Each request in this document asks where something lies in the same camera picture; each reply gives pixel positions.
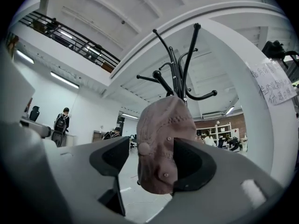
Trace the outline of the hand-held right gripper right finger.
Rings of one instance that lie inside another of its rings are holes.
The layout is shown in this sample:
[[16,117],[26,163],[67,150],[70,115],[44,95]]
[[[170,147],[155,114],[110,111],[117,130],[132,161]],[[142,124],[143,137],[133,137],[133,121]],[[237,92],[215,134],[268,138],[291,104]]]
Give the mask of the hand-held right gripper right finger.
[[248,223],[283,192],[247,157],[184,139],[174,140],[178,180],[173,220],[183,224]]

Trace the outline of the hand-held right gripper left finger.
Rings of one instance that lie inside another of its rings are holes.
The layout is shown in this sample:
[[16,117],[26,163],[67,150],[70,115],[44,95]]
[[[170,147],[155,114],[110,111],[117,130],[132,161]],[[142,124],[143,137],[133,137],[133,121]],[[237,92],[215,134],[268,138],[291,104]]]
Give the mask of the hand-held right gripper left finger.
[[45,151],[53,176],[63,194],[70,192],[104,206],[121,216],[125,215],[119,173],[129,156],[129,140],[112,138],[70,147],[46,143]]

